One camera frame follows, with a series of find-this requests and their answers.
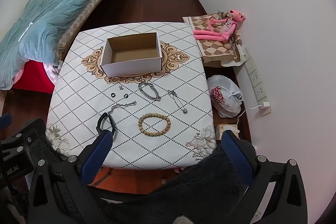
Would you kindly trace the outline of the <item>black fuzzy seat cover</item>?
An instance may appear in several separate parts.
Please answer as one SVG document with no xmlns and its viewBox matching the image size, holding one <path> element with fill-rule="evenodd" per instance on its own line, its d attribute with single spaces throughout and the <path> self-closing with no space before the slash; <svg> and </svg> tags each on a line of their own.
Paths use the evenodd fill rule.
<svg viewBox="0 0 336 224">
<path fill-rule="evenodd" d="M 248 189 L 218 145 L 205 159 L 146 195 L 122 203 L 108 202 L 113 193 L 88 187 L 110 223 L 226 223 Z"/>
</svg>

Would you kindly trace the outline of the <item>small beige box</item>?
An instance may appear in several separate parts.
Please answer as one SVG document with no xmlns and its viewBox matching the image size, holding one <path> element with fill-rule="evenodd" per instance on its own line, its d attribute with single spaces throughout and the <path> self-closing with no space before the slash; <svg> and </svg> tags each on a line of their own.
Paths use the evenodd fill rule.
<svg viewBox="0 0 336 224">
<path fill-rule="evenodd" d="M 236 124 L 219 124 L 216 126 L 216 139 L 221 140 L 222 139 L 222 133 L 225 131 L 232 131 L 234 135 L 239 138 L 239 130 L 238 126 Z"/>
</svg>

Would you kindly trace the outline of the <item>red bed sheet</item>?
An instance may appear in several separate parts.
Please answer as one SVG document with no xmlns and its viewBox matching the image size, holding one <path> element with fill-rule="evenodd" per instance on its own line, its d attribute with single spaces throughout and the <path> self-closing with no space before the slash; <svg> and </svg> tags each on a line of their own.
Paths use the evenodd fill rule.
<svg viewBox="0 0 336 224">
<path fill-rule="evenodd" d="M 27 61 L 14 77 L 13 89 L 52 94 L 55 85 L 47 76 L 43 63 Z"/>
</svg>

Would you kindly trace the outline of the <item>white charger plug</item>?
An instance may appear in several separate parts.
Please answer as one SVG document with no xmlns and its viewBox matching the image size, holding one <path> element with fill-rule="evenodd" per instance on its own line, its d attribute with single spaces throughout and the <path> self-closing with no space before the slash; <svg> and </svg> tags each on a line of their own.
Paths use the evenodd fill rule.
<svg viewBox="0 0 336 224">
<path fill-rule="evenodd" d="M 260 110 L 266 110 L 268 108 L 270 108 L 270 102 L 268 101 L 264 101 L 259 105 Z"/>
</svg>

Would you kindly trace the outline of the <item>white plastic bag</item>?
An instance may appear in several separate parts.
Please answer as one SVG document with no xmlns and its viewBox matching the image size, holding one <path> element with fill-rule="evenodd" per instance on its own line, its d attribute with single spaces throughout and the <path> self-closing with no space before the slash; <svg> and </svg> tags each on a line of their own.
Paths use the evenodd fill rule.
<svg viewBox="0 0 336 224">
<path fill-rule="evenodd" d="M 234 118 L 240 114 L 243 96 L 231 79 L 214 75 L 207 79 L 207 84 L 211 103 L 221 118 Z"/>
</svg>

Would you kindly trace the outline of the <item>patterned white tablecloth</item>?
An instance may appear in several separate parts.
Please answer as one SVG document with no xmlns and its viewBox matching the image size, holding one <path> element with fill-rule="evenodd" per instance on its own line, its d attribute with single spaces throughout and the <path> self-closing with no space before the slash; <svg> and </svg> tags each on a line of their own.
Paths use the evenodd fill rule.
<svg viewBox="0 0 336 224">
<path fill-rule="evenodd" d="M 108 38 L 156 32 L 163 72 L 110 79 L 100 68 Z M 67 156 L 97 137 L 97 121 L 116 128 L 104 161 L 111 168 L 187 167 L 216 147 L 213 111 L 201 54 L 185 23 L 144 22 L 80 32 L 70 47 L 49 108 L 46 137 Z"/>
</svg>

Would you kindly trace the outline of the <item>white power strip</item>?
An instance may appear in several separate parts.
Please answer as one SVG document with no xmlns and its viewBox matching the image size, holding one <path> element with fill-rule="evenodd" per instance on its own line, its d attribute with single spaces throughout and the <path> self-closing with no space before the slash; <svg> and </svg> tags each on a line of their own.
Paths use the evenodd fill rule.
<svg viewBox="0 0 336 224">
<path fill-rule="evenodd" d="M 253 88 L 253 92 L 255 94 L 255 98 L 257 101 L 257 107 L 253 107 L 251 108 L 251 110 L 254 109 L 258 109 L 260 116 L 264 117 L 268 114 L 270 114 L 272 112 L 271 107 L 266 109 L 266 110 L 260 110 L 259 109 L 259 105 L 264 102 L 264 101 L 268 101 L 268 96 L 266 93 L 266 89 L 264 87 L 263 81 L 261 79 L 260 73 L 256 67 L 255 61 L 252 57 L 252 55 L 250 54 L 248 48 L 244 48 L 243 50 L 243 54 L 245 57 L 245 62 L 244 62 L 244 68 L 246 69 L 246 72 L 248 74 L 250 83 L 252 85 Z"/>
</svg>

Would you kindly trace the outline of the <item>light blue duvet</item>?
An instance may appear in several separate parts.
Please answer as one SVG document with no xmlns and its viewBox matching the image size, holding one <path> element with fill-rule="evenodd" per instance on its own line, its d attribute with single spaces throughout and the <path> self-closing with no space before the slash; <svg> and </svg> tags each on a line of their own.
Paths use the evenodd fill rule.
<svg viewBox="0 0 336 224">
<path fill-rule="evenodd" d="M 12 88 L 29 60 L 58 65 L 67 32 L 93 0 L 29 0 L 1 40 L 1 89 Z"/>
</svg>

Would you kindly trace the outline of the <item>white cardboard box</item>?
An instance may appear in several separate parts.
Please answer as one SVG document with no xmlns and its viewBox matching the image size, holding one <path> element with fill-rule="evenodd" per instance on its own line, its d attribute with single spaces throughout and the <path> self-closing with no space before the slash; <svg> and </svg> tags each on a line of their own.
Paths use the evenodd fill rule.
<svg viewBox="0 0 336 224">
<path fill-rule="evenodd" d="M 108 38 L 100 66 L 106 76 L 126 77 L 162 70 L 162 50 L 156 32 Z"/>
</svg>

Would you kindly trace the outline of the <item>pink panther plush toy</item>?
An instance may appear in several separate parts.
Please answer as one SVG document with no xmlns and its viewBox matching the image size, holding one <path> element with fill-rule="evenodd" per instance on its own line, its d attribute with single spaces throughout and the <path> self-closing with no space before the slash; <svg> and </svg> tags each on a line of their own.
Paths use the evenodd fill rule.
<svg viewBox="0 0 336 224">
<path fill-rule="evenodd" d="M 235 30 L 238 30 L 243 22 L 245 21 L 246 16 L 236 10 L 230 10 L 228 16 L 224 19 L 209 19 L 207 22 L 207 30 L 194 30 L 194 36 L 197 40 L 213 40 L 225 44 L 228 42 L 230 36 L 234 33 Z M 220 26 L 223 23 L 219 32 L 216 32 L 213 28 L 213 25 Z"/>
</svg>

